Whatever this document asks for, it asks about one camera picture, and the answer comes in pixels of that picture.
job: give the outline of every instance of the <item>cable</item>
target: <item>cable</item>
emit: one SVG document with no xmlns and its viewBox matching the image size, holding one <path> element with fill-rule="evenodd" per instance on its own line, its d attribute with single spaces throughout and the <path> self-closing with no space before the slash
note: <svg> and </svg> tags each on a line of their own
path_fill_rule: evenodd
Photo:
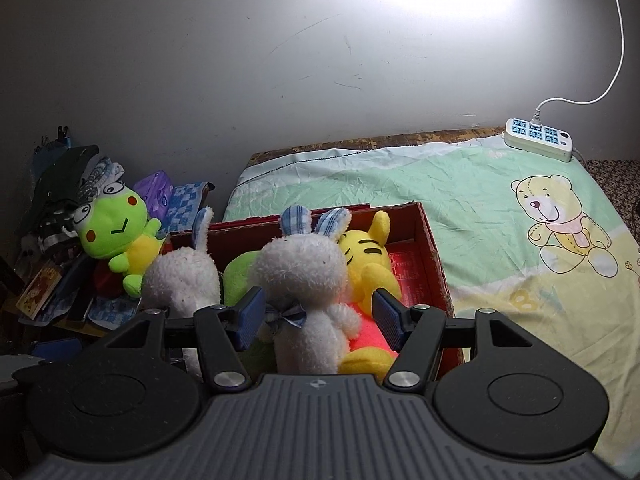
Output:
<svg viewBox="0 0 640 480">
<path fill-rule="evenodd" d="M 582 156 L 582 153 L 580 153 L 578 150 L 576 150 L 575 148 L 573 149 L 573 151 L 571 152 L 571 154 L 577 158 L 580 163 L 582 164 L 582 166 L 584 167 L 584 169 L 587 169 L 587 161 L 585 160 L 585 158 Z"/>
<path fill-rule="evenodd" d="M 615 83 L 616 79 L 618 78 L 618 74 L 620 73 L 620 69 L 622 68 L 622 61 L 623 59 L 625 59 L 625 29 L 622 25 L 622 12 L 620 11 L 620 0 L 616 0 L 616 7 L 618 8 L 618 19 L 620 20 L 620 38 L 622 40 L 622 51 L 620 52 L 620 63 L 618 64 L 618 69 L 616 70 L 616 73 L 613 76 L 611 83 L 609 83 L 609 86 L 607 87 L 607 89 L 604 91 L 604 93 L 600 97 L 593 99 L 591 101 L 571 101 L 571 99 L 564 99 L 562 97 L 552 97 L 551 99 L 545 99 L 536 107 L 536 112 L 533 115 L 533 119 L 531 120 L 531 123 L 540 124 L 540 108 L 542 108 L 543 105 L 550 103 L 551 101 L 562 101 L 563 103 L 569 103 L 572 105 L 592 105 L 600 101 L 605 95 L 609 93 L 609 90 L 611 90 L 613 83 Z"/>
</svg>

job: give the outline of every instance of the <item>teddy bear illustration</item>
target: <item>teddy bear illustration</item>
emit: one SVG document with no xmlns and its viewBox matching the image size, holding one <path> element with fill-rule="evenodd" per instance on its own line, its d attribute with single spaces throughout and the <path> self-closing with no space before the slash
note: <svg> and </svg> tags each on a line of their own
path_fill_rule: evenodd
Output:
<svg viewBox="0 0 640 480">
<path fill-rule="evenodd" d="M 538 223 L 527 237 L 540 247 L 540 257 L 553 272 L 564 274 L 585 258 L 599 275 L 612 278 L 618 263 L 609 252 L 611 238 L 583 210 L 571 181 L 561 175 L 514 180 L 511 189 L 525 213 Z M 551 243 L 552 236 L 560 244 Z"/>
</svg>

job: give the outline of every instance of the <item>stuffed toy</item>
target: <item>stuffed toy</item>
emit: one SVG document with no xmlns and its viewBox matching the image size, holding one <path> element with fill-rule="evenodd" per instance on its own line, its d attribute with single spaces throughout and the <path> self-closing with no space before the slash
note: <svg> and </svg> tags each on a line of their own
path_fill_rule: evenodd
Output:
<svg viewBox="0 0 640 480">
<path fill-rule="evenodd" d="M 169 317 L 193 317 L 204 306 L 220 304 L 220 280 L 216 264 L 207 254 L 207 231 L 213 218 L 210 207 L 201 209 L 193 223 L 191 247 L 158 256 L 142 279 L 143 308 L 169 307 Z M 198 353 L 183 348 L 187 372 L 202 380 Z"/>
<path fill-rule="evenodd" d="M 234 306 L 246 294 L 246 280 L 249 268 L 260 251 L 248 251 L 236 256 L 222 273 L 222 289 L 225 291 L 225 305 Z"/>
<path fill-rule="evenodd" d="M 347 231 L 338 240 L 347 261 L 352 301 L 371 316 L 371 297 L 377 288 L 386 288 L 396 299 L 402 299 L 400 285 L 391 271 L 385 244 L 391 222 L 386 211 L 378 211 L 368 232 Z"/>
<path fill-rule="evenodd" d="M 382 384 L 397 356 L 395 352 L 388 349 L 388 345 L 386 347 L 387 349 L 365 346 L 352 350 L 340 362 L 338 373 L 373 374 L 378 384 Z"/>
<path fill-rule="evenodd" d="M 106 184 L 93 202 L 74 213 L 74 227 L 84 252 L 109 260 L 112 272 L 124 274 L 122 286 L 132 298 L 140 296 L 142 275 L 158 256 L 161 223 L 146 220 L 146 205 L 121 182 Z"/>
<path fill-rule="evenodd" d="M 266 294 L 258 338 L 274 344 L 279 373 L 335 374 L 360 331 L 360 316 L 338 302 L 347 265 L 335 243 L 351 220 L 333 209 L 311 229 L 311 212 L 299 205 L 280 217 L 283 238 L 265 245 L 249 271 L 248 286 Z"/>
</svg>

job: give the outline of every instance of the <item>ribbed plastic surface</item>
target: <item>ribbed plastic surface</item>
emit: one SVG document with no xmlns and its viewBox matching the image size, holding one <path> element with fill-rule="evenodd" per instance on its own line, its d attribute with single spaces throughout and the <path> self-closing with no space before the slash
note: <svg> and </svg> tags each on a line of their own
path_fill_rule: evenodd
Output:
<svg viewBox="0 0 640 480">
<path fill-rule="evenodd" d="M 616 476 L 590 454 L 519 465 L 465 449 L 421 397 L 393 394 L 371 376 L 266 376 L 217 397 L 167 448 L 126 463 L 49 456 L 30 480 L 595 480 Z"/>
<path fill-rule="evenodd" d="M 264 319 L 264 291 L 259 289 L 255 292 L 256 294 L 249 304 L 240 311 L 238 320 L 239 329 L 235 334 L 235 340 L 232 342 L 236 351 L 239 352 L 244 352 L 251 346 L 258 332 L 258 328 Z"/>
<path fill-rule="evenodd" d="M 408 334 L 402 329 L 400 313 L 377 293 L 373 296 L 371 307 L 373 318 L 376 320 L 376 324 L 385 337 L 389 348 L 394 352 L 401 351 Z"/>
</svg>

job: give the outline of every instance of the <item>power strip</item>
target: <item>power strip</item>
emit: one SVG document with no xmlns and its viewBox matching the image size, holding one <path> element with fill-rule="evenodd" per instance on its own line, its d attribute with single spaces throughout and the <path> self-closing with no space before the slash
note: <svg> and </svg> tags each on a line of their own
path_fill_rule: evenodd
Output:
<svg viewBox="0 0 640 480">
<path fill-rule="evenodd" d="M 502 134 L 507 146 L 550 156 L 563 162 L 571 160 L 574 144 L 567 132 L 523 119 L 509 119 Z"/>
</svg>

